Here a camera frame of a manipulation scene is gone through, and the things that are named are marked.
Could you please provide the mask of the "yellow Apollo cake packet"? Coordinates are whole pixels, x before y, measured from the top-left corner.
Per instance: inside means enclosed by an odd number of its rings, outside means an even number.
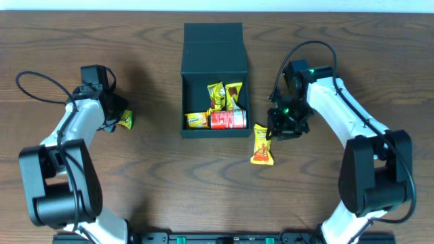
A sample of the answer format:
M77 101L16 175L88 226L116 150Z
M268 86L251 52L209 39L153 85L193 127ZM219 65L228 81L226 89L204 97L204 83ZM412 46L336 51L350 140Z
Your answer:
M226 105L226 94L223 82L208 85L207 89L211 100L209 111L222 110Z

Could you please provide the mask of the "red Pringles can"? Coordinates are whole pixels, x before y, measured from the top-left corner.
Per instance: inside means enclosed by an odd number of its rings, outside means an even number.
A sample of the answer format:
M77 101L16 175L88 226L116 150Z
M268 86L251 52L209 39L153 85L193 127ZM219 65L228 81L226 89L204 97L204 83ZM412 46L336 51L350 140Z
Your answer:
M245 129L247 114L244 110L222 110L211 112L211 129Z

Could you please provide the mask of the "yellow orange snack packet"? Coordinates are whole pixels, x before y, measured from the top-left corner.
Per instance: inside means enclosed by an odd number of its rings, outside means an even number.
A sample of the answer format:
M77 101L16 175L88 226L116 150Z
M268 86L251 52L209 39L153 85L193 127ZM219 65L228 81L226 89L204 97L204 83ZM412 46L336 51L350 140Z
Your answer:
M267 128L259 124L254 126L254 152L250 158L250 163L256 165L274 165L271 155L271 141L267 140Z

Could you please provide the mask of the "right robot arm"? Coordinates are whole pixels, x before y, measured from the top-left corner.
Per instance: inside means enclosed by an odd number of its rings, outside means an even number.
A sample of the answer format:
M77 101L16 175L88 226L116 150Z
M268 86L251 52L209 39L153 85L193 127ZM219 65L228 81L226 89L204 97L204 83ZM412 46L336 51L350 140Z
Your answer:
M268 111L267 139L299 138L307 120L320 114L344 147L338 179L341 201L315 232L289 232L284 243L395 243L392 234L367 229L388 212L415 200L412 141L375 120L348 92L331 66L311 68L304 60L282 70L288 95L275 88Z

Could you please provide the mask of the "dark green box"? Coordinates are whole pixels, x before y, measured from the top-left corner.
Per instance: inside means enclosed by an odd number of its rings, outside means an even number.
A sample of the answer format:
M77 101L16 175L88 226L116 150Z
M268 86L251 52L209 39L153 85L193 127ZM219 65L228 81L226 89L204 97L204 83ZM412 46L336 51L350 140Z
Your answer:
M248 59L241 23L186 23L182 65L180 135L193 138L247 138L252 132ZM243 129L189 129L185 114L205 112L211 100L207 86L242 82L238 105L246 112Z

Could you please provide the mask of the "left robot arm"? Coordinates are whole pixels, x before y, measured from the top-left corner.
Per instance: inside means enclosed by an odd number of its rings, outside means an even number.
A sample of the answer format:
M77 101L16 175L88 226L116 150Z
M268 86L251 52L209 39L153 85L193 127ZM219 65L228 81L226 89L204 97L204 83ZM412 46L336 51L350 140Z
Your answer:
M82 85L40 145L22 149L20 171L31 222L81 235L92 243L129 243L127 222L104 207L88 148L99 129L113 128L127 101L104 85Z

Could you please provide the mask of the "orange Le-mond biscuit packet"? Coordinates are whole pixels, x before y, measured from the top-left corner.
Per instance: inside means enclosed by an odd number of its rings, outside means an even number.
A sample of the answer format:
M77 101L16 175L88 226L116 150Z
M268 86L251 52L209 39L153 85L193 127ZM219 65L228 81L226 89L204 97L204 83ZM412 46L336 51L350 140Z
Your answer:
M187 113L185 114L186 127L188 129L209 129L207 112Z

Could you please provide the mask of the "green Pandan snack packet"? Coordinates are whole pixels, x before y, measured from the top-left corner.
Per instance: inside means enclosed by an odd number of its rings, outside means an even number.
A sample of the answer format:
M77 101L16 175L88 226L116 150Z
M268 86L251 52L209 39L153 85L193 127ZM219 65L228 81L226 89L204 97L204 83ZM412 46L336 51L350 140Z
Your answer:
M125 109L117 124L131 130L134 124L133 120L134 120L133 112L131 110Z

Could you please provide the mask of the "yellow chocolate wafer packet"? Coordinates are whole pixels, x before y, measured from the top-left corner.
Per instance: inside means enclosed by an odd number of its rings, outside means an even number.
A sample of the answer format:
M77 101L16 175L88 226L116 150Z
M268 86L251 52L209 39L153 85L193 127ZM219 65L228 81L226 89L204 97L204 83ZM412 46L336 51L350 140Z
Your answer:
M239 94L243 83L230 83L226 84L226 109L227 110L240 110L238 105Z

